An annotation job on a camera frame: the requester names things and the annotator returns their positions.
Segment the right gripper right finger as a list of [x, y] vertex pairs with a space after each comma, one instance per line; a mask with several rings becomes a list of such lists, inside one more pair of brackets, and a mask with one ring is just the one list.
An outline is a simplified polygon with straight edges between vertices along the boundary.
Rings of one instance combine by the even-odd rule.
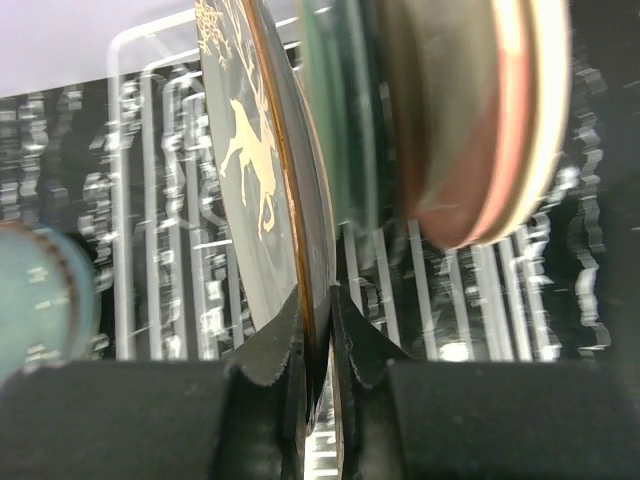
[[404, 479], [388, 364], [408, 355], [371, 325], [341, 286], [331, 288], [333, 399], [342, 479]]

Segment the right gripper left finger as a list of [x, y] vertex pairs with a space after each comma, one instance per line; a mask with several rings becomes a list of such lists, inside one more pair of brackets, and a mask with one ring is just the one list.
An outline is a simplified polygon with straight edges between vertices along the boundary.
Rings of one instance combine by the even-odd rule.
[[211, 479], [302, 479], [306, 365], [299, 295], [225, 366], [227, 385]]

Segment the grey reindeer snowflake plate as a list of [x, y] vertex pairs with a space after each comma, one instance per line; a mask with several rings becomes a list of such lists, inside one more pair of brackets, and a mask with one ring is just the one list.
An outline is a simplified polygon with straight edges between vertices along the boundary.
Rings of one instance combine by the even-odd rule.
[[307, 422], [328, 355], [334, 231], [308, 102], [262, 1], [199, 1], [198, 44], [224, 208], [252, 320], [287, 302], [304, 335]]

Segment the pink cream branch plate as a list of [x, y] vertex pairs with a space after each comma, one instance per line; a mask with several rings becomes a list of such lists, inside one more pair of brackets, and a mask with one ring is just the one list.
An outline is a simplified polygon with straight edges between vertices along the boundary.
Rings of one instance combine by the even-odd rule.
[[379, 1], [404, 210], [440, 249], [497, 220], [526, 135], [524, 1]]

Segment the green plate with flower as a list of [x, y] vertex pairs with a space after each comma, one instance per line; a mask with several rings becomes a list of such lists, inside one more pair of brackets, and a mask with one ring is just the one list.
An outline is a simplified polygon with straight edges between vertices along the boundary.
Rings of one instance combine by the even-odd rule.
[[337, 39], [329, 27], [329, 12], [314, 1], [296, 3], [302, 42], [304, 85], [328, 175], [334, 223], [349, 214], [348, 140], [345, 95]]

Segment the dark striped rim plate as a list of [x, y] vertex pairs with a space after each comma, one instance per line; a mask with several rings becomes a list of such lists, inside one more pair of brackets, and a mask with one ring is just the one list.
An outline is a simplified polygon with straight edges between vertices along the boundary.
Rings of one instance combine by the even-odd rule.
[[353, 76], [354, 109], [361, 140], [365, 195], [365, 228], [371, 232], [390, 216], [389, 141], [380, 93], [380, 75], [374, 38], [367, 22], [367, 1], [343, 3], [346, 31], [352, 58], [348, 61]]

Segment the orange cream leaf plate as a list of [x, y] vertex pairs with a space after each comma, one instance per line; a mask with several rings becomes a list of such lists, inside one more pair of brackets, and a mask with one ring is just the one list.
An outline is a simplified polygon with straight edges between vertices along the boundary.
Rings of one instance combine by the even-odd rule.
[[512, 192], [498, 237], [510, 235], [535, 211], [559, 159], [571, 93], [571, 27], [569, 3], [529, 1], [533, 41], [535, 106], [524, 166]]

